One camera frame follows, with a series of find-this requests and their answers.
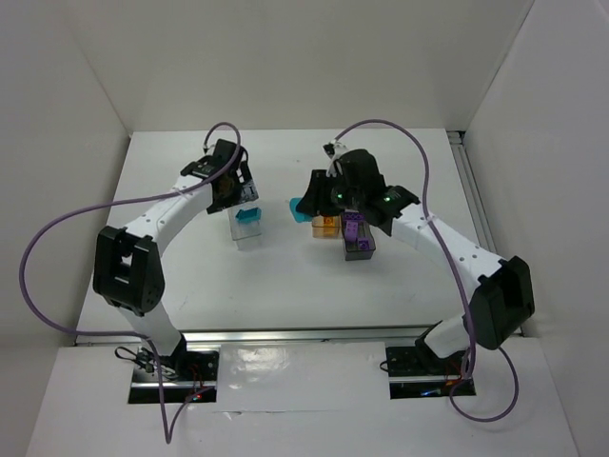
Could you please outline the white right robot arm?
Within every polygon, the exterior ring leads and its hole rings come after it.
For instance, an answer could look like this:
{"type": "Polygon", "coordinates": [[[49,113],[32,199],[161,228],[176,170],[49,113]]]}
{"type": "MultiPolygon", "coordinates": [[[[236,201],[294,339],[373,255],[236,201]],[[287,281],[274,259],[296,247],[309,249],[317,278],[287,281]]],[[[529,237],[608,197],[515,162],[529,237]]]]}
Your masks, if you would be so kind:
{"type": "Polygon", "coordinates": [[[359,212],[365,222],[444,268],[464,301],[463,313],[442,320],[417,341],[424,357],[446,359],[481,346],[495,350],[535,312],[530,268],[470,241],[402,186],[389,186],[375,157],[348,151],[329,169],[311,172],[297,212],[310,217],[359,212]]]}

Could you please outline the clear plastic container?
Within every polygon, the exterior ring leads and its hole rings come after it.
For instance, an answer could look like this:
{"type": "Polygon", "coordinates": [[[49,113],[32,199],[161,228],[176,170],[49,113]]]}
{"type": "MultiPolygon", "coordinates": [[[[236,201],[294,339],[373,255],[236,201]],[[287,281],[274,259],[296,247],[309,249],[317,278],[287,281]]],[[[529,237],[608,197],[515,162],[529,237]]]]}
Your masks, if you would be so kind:
{"type": "Polygon", "coordinates": [[[231,207],[227,210],[231,239],[236,244],[238,250],[253,250],[259,247],[262,243],[262,217],[259,222],[247,225],[239,224],[235,219],[235,215],[240,209],[249,209],[255,207],[260,208],[256,204],[243,204],[240,206],[231,207]]]}

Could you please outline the purple lego in grey bin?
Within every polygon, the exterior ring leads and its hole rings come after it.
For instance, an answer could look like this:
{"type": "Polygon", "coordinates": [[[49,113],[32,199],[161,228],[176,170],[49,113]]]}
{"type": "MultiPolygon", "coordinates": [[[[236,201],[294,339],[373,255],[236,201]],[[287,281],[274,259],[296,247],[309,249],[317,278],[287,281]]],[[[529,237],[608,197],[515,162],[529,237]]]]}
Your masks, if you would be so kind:
{"type": "Polygon", "coordinates": [[[353,221],[356,223],[364,221],[363,215],[357,212],[345,212],[343,218],[345,221],[353,221]]]}

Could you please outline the dark grey plastic container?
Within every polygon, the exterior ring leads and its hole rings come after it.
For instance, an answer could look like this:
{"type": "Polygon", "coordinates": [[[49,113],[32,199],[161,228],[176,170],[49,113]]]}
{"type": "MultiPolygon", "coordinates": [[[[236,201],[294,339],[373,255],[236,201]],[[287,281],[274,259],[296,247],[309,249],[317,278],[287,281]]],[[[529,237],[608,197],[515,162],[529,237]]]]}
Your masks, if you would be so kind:
{"type": "Polygon", "coordinates": [[[341,230],[345,261],[370,260],[376,250],[370,226],[359,212],[341,214],[341,230]]]}

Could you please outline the amber plastic container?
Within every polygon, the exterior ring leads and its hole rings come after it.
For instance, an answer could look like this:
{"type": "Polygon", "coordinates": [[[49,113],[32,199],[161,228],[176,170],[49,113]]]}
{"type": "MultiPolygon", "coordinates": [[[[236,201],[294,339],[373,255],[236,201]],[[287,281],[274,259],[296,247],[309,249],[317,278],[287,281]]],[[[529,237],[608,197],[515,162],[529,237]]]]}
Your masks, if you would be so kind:
{"type": "Polygon", "coordinates": [[[311,221],[312,236],[316,239],[341,237],[342,225],[339,216],[315,216],[311,221]]]}

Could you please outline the teal lego brick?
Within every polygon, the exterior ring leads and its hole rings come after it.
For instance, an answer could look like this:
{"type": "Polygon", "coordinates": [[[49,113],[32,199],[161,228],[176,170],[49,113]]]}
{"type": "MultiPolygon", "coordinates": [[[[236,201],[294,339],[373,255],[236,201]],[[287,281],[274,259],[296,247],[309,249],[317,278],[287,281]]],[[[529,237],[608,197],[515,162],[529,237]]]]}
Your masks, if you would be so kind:
{"type": "Polygon", "coordinates": [[[297,224],[301,223],[310,223],[312,221],[312,217],[305,213],[300,212],[297,207],[301,203],[301,198],[295,197],[289,200],[289,210],[297,224]]]}
{"type": "Polygon", "coordinates": [[[242,225],[257,223],[260,221],[261,217],[262,210],[258,207],[240,209],[235,215],[237,222],[242,225]]]}

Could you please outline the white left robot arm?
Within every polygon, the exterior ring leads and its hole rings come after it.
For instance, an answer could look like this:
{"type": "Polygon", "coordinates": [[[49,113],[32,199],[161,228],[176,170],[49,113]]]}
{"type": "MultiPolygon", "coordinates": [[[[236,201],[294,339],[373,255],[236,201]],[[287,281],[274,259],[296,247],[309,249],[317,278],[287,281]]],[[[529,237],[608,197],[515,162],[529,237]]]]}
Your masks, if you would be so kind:
{"type": "Polygon", "coordinates": [[[169,191],[121,228],[104,227],[96,240],[93,290],[143,334],[146,351],[175,372],[192,362],[187,341],[162,304],[166,280],[162,256],[196,216],[258,199],[246,149],[220,139],[210,154],[186,165],[169,191]]]}

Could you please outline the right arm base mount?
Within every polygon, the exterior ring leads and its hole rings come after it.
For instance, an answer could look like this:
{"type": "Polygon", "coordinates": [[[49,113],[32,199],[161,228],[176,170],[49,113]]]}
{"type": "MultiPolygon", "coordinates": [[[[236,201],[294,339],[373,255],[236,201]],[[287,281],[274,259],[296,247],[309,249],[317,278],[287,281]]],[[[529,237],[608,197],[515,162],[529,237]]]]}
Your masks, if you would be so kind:
{"type": "Polygon", "coordinates": [[[474,396],[473,381],[462,381],[464,350],[439,358],[419,342],[421,335],[389,337],[383,340],[384,356],[379,369],[386,376],[392,400],[448,397],[451,389],[456,396],[474,396]]]}

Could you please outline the purple lego brick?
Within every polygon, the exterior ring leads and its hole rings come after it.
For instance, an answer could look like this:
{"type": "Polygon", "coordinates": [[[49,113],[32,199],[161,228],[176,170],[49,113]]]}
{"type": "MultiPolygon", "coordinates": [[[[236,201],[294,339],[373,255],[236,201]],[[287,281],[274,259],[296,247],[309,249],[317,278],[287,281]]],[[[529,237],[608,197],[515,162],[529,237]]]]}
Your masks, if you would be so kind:
{"type": "Polygon", "coordinates": [[[357,248],[359,251],[370,251],[374,250],[374,243],[369,238],[359,238],[357,240],[357,248]]]}

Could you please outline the aluminium front rail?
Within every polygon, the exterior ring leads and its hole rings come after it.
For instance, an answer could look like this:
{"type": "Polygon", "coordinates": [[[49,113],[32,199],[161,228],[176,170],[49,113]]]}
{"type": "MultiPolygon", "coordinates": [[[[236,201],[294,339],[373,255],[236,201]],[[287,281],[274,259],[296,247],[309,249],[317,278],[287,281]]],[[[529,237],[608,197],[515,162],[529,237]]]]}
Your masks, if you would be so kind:
{"type": "Polygon", "coordinates": [[[346,328],[267,328],[186,331],[183,334],[191,344],[260,343],[416,339],[429,328],[422,326],[380,326],[346,328]]]}

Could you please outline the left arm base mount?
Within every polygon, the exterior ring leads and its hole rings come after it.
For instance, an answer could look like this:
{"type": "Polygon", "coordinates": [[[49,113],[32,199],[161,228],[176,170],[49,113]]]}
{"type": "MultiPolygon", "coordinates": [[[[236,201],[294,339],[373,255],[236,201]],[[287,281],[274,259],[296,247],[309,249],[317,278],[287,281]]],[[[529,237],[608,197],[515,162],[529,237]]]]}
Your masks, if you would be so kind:
{"type": "MultiPolygon", "coordinates": [[[[128,394],[130,405],[159,404],[158,372],[152,353],[145,348],[119,346],[114,356],[134,365],[128,394]]],[[[197,404],[215,403],[220,362],[218,350],[189,351],[186,363],[178,368],[162,365],[165,401],[181,404],[188,396],[197,404]]]]}

